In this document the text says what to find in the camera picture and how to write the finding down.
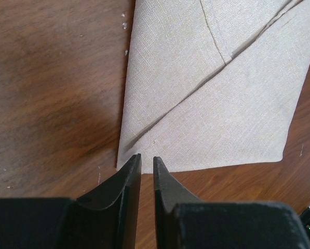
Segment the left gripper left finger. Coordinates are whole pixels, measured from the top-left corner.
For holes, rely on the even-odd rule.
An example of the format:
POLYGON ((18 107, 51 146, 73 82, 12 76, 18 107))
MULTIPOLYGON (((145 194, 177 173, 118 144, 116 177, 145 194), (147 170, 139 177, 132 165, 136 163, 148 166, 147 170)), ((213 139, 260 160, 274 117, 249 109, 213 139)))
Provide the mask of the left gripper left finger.
POLYGON ((71 205, 66 248, 134 248, 140 185, 141 155, 136 154, 71 205))

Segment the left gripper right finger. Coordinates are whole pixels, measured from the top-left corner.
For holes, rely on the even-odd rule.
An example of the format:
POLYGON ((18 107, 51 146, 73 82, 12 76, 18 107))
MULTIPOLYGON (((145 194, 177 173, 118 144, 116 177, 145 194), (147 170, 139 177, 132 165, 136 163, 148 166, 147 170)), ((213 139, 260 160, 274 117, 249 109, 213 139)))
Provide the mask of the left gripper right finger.
POLYGON ((161 157, 153 158, 153 181, 157 248, 178 248, 179 206, 204 201, 171 175, 161 157))

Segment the beige cloth napkin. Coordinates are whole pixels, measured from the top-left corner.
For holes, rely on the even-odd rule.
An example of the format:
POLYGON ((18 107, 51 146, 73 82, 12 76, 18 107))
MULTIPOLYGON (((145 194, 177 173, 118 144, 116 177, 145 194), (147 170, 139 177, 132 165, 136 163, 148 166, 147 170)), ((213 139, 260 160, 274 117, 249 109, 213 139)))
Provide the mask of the beige cloth napkin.
POLYGON ((310 65, 310 1, 136 1, 121 168, 282 160, 310 65))

